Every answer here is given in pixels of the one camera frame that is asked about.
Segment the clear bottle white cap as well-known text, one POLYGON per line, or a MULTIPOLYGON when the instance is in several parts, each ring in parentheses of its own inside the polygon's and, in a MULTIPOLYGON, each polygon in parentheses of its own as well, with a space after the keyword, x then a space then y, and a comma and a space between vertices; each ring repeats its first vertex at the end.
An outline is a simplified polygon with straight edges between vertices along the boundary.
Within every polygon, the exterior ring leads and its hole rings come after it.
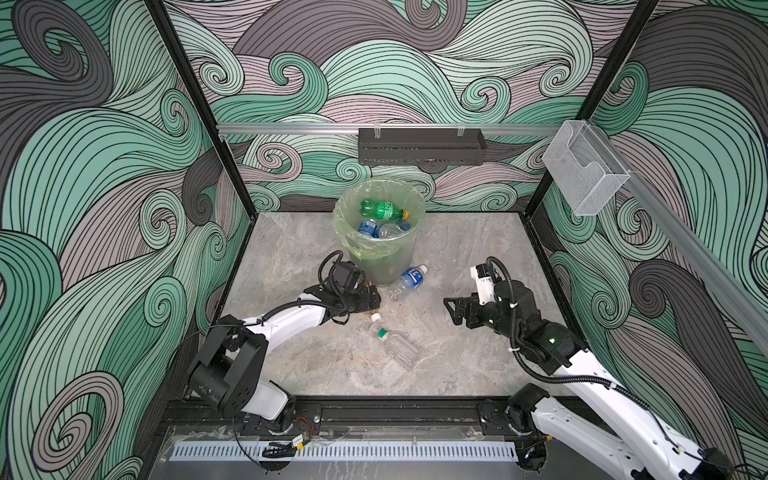
POLYGON ((416 365, 421 355, 420 349, 401 333, 385 327, 380 313, 370 316, 368 330, 403 367, 410 369, 416 365))

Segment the green soda bottle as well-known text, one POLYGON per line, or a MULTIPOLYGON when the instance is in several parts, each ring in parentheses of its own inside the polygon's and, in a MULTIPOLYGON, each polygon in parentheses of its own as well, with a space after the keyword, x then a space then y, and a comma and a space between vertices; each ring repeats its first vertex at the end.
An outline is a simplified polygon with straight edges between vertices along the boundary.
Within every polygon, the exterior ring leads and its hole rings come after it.
POLYGON ((364 199, 360 203, 360 213, 363 217, 382 221, 408 220, 410 212, 397 207, 390 201, 364 199))

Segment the blue label bottle front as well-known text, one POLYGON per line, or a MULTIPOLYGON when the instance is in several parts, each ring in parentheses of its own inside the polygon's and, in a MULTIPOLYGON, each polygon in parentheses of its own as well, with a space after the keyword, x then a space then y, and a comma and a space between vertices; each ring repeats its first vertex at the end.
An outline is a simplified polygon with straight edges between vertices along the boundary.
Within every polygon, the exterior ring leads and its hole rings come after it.
POLYGON ((358 227, 358 232, 367 237, 377 238, 378 224, 373 219, 364 219, 358 227))

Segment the blue label bottle white cap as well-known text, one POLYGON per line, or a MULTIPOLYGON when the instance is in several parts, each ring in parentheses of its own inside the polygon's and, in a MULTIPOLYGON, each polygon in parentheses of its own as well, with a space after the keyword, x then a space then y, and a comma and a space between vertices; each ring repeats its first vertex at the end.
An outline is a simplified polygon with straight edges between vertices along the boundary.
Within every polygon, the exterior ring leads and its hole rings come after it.
POLYGON ((394 222, 387 222, 382 224, 378 228, 379 239, 392 239, 397 238, 411 230, 411 226, 404 220, 397 220, 394 222))

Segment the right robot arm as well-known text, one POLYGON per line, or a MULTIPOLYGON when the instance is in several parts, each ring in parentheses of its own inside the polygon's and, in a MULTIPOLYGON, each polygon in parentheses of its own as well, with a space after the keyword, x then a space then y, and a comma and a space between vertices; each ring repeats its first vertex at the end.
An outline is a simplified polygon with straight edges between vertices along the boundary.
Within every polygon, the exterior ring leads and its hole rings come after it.
POLYGON ((509 340, 532 381, 512 395, 507 425, 523 446, 520 466, 537 471, 554 438, 614 479, 732 479, 737 469, 720 450, 705 448, 655 415, 607 372, 565 325, 542 317, 519 281, 478 278, 468 297, 443 301, 452 322, 487 327, 509 340))

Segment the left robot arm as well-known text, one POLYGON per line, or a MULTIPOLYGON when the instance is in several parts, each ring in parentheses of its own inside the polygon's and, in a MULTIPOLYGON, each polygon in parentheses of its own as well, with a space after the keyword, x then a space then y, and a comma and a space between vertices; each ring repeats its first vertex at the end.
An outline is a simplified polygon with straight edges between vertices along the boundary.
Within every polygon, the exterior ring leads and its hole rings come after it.
POLYGON ((328 322, 341 324, 380 304, 377 287, 362 270, 350 261, 336 263, 326 277, 292 301, 244 320, 222 317, 209 329, 189 366, 188 387, 225 417, 243 413, 285 423, 294 397, 261 378, 267 356, 307 330, 328 322))

